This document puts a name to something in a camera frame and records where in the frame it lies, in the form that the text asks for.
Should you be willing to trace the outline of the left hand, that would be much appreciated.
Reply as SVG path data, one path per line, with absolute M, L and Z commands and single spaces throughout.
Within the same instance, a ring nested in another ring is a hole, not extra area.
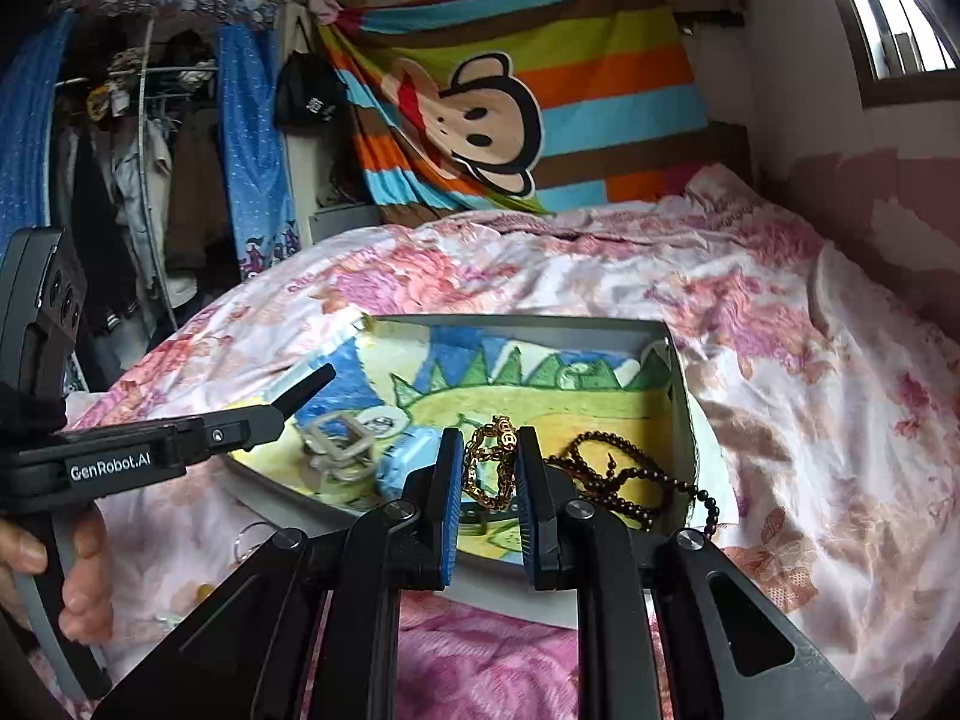
M 78 644 L 105 644 L 112 637 L 114 608 L 107 530 L 96 505 L 85 509 L 73 527 L 75 562 L 65 575 L 60 629 Z M 16 574 L 39 575 L 47 567 L 41 541 L 20 525 L 2 522 L 2 610 L 21 628 L 29 621 L 14 586 Z

